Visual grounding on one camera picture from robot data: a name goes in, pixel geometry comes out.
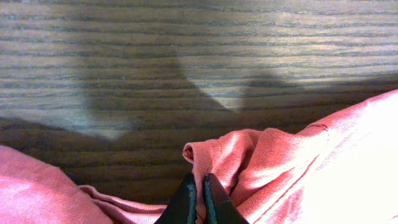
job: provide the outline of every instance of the bright overexposed fabric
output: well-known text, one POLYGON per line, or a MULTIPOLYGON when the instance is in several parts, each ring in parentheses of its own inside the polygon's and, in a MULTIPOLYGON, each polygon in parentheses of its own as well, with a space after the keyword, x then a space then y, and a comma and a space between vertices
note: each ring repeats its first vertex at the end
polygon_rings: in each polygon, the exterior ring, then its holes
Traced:
MULTIPOLYGON (((210 172, 249 223, 398 223, 397 116, 395 90, 297 134, 246 129, 188 143, 197 223, 206 217, 201 183, 210 172)), ((0 147, 6 222, 154 223, 164 209, 76 186, 60 169, 0 147)))

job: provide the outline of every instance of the folded fabric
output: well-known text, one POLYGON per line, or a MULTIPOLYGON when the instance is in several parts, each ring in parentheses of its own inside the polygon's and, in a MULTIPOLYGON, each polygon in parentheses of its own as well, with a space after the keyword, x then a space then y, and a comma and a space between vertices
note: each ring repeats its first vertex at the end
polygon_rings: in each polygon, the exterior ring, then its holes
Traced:
MULTIPOLYGON (((398 223, 398 90, 327 116, 297 134, 234 131, 188 143, 197 223, 214 173, 249 223, 398 223)), ((0 219, 11 223, 154 223, 144 205, 76 186, 60 169, 0 147, 0 219)))

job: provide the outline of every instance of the fabric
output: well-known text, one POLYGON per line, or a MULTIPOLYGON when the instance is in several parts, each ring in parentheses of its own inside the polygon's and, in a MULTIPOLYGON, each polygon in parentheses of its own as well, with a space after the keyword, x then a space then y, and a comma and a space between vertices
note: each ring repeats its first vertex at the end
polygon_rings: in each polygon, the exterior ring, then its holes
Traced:
MULTIPOLYGON (((234 131, 188 143, 197 223, 201 182, 217 175, 249 223, 398 223, 398 90, 327 116, 297 134, 234 131)), ((77 187, 60 169, 0 148, 0 217, 9 223, 154 223, 144 205, 77 187)))

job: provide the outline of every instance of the pink shirt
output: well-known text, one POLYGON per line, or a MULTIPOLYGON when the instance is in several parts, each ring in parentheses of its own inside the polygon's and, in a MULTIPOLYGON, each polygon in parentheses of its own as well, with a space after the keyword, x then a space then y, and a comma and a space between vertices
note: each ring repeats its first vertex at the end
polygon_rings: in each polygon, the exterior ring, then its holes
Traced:
MULTIPOLYGON (((188 143, 197 223, 212 172, 249 223, 398 223, 398 90, 327 116, 297 134, 234 131, 188 143)), ((11 223, 154 223, 144 205, 76 186, 60 169, 0 147, 0 219, 11 223)))

